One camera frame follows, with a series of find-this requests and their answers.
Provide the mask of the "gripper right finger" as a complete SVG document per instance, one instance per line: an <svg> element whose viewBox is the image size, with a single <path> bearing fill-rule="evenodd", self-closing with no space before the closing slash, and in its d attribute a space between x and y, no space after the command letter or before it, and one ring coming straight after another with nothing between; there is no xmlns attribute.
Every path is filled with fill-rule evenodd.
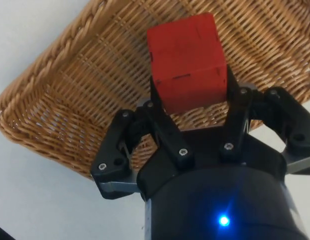
<svg viewBox="0 0 310 240"><path fill-rule="evenodd" d="M310 157L310 113L284 88L264 92L240 86L227 67L226 99L229 106L223 125L220 154L226 162L238 162L252 120L262 121L285 143L296 158Z"/></svg>

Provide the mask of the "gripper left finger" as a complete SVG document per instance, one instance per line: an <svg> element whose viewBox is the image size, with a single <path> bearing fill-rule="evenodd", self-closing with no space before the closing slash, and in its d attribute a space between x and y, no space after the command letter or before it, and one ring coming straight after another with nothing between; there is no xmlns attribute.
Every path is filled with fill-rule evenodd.
<svg viewBox="0 0 310 240"><path fill-rule="evenodd" d="M131 174L131 158L142 137L151 135L158 148L164 148L180 170L194 164L194 154L182 132L165 113L153 79L150 99L136 110L120 109L114 115L90 168L94 180L115 180Z"/></svg>

